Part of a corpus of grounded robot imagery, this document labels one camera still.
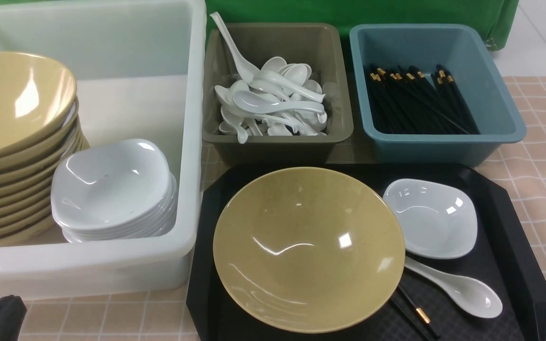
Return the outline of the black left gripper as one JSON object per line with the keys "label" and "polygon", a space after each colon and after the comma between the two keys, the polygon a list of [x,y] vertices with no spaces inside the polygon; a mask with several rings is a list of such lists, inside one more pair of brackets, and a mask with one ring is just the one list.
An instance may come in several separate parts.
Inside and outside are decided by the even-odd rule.
{"label": "black left gripper", "polygon": [[27,313],[27,307],[19,296],[0,298],[0,341],[17,341]]}

